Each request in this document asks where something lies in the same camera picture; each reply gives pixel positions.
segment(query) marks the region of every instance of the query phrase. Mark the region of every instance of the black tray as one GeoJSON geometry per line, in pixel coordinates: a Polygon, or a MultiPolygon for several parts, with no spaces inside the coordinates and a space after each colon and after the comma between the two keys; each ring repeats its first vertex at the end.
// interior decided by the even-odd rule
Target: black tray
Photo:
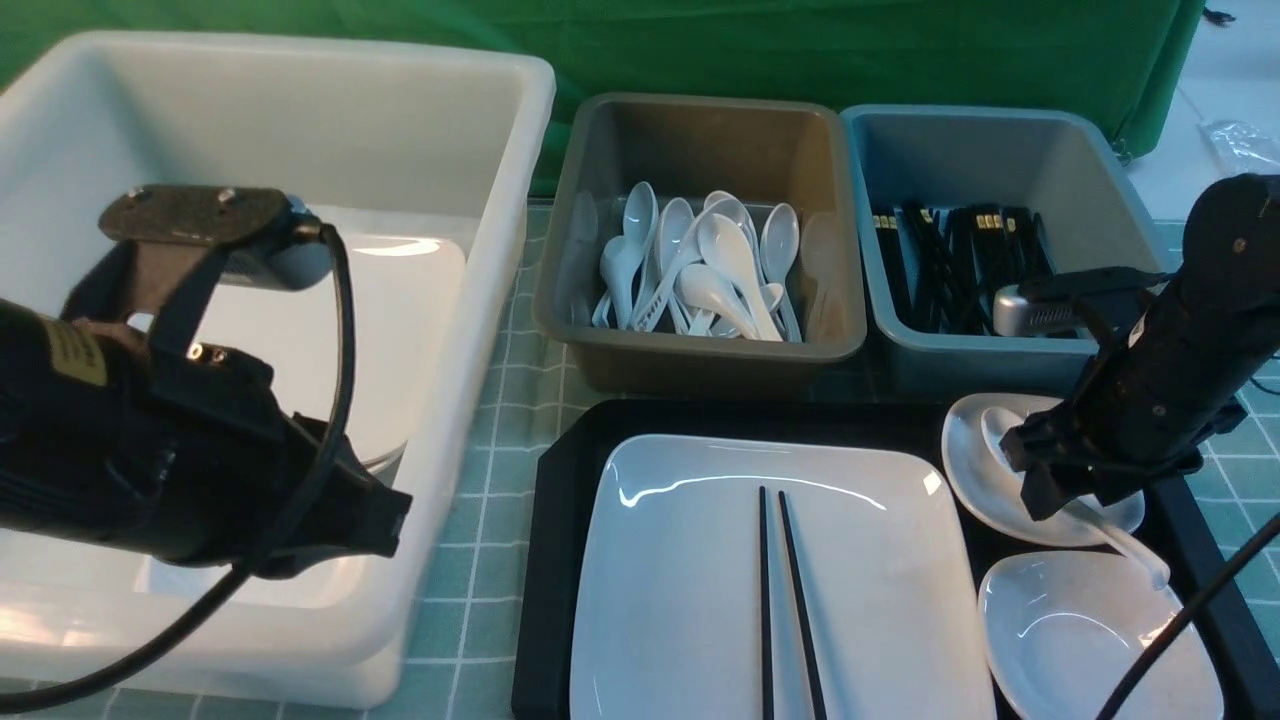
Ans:
{"type": "MultiPolygon", "coordinates": [[[[604,462],[622,441],[649,433],[731,437],[909,452],[941,470],[946,405],[727,404],[613,400],[596,405],[538,462],[525,601],[511,706],[516,720],[568,719],[570,652],[586,532],[604,462]]],[[[974,585],[1000,559],[1042,550],[992,530],[963,506],[974,585]]],[[[1208,525],[1183,480],[1147,491],[1137,537],[1172,570],[1185,601],[1222,564],[1208,525]]],[[[1213,660],[1226,717],[1280,719],[1280,669],[1244,597],[1228,585],[1196,626],[1213,660]]],[[[1016,715],[996,689],[997,716],[1016,715]]]]}

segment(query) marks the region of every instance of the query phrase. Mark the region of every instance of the white floor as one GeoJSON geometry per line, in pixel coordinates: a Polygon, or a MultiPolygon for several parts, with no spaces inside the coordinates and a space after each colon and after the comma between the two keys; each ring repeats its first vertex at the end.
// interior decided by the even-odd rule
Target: white floor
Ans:
{"type": "Polygon", "coordinates": [[[1235,15],[1226,28],[1201,22],[1155,152],[1129,179],[1157,220],[1185,220],[1224,172],[1199,123],[1244,120],[1280,141],[1280,0],[1211,0],[1235,15]]]}

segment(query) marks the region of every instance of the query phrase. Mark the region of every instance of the blue plastic bin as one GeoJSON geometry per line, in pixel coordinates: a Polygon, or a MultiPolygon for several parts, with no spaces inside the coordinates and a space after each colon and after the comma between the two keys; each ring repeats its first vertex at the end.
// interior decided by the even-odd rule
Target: blue plastic bin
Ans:
{"type": "MultiPolygon", "coordinates": [[[[1097,351],[1092,340],[923,333],[893,310],[873,206],[993,202],[1044,220],[1056,272],[1106,265],[1167,270],[1156,227],[1120,163],[1088,120],[1050,110],[856,105],[849,132],[854,209],[876,324],[904,395],[1025,391],[1061,395],[1097,351]]],[[[908,266],[908,272],[914,269],[908,266]]],[[[908,278],[914,287],[915,278],[908,278]]]]}

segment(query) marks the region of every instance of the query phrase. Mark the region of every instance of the gray plastic bin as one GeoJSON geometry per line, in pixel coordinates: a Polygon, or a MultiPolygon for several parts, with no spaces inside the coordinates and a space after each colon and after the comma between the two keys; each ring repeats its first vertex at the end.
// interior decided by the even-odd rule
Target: gray plastic bin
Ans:
{"type": "MultiPolygon", "coordinates": [[[[979,202],[1027,206],[1044,220],[1059,273],[1161,266],[1156,228],[1102,133],[1068,113],[995,108],[858,105],[849,131],[858,233],[876,324],[888,338],[893,387],[906,395],[1062,393],[1097,351],[1092,340],[923,333],[890,296],[873,206],[979,202]]],[[[915,278],[908,278],[914,286],[915,278]]]]}
{"type": "Polygon", "coordinates": [[[598,389],[797,395],[867,337],[847,155],[840,118],[818,105],[635,94],[589,100],[573,120],[534,292],[534,320],[568,346],[598,389]],[[695,211],[708,192],[732,192],[753,209],[758,225],[765,206],[795,206],[801,247],[787,286],[801,327],[820,295],[815,278],[829,279],[812,337],[759,342],[590,327],[581,309],[593,307],[604,290],[596,270],[600,252],[617,234],[626,195],[640,181],[653,184],[659,201],[681,196],[695,211]],[[584,204],[594,209],[584,214],[584,204]],[[594,242],[568,240],[575,214],[598,219],[594,242]],[[828,250],[805,252],[818,232],[828,250]],[[813,266],[819,259],[822,266],[813,266]]]}

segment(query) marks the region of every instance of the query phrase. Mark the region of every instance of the table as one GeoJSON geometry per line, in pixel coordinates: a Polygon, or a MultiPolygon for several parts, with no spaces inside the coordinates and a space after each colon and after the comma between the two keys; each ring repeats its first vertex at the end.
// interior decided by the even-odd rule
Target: table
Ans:
{"type": "MultiPolygon", "coordinates": [[[[564,346],[534,329],[531,302],[549,206],[534,204],[529,242],[494,345],[471,424],[453,509],[419,589],[404,674],[396,696],[370,711],[114,691],[26,717],[65,720],[507,720],[520,625],[525,555],[538,456],[605,395],[589,388],[564,346]]],[[[1160,223],[1176,256],[1181,224],[1160,223]]],[[[1280,389],[1280,361],[1260,373],[1280,389]]],[[[810,391],[822,401],[888,397],[874,352],[826,373],[810,391]]],[[[1280,397],[1245,387],[1252,419],[1206,446],[1204,470],[1189,479],[1224,552],[1234,551],[1280,510],[1280,397]]],[[[1239,585],[1271,650],[1280,656],[1280,548],[1265,552],[1239,585]]],[[[0,691],[26,689],[3,682],[0,691]]]]}

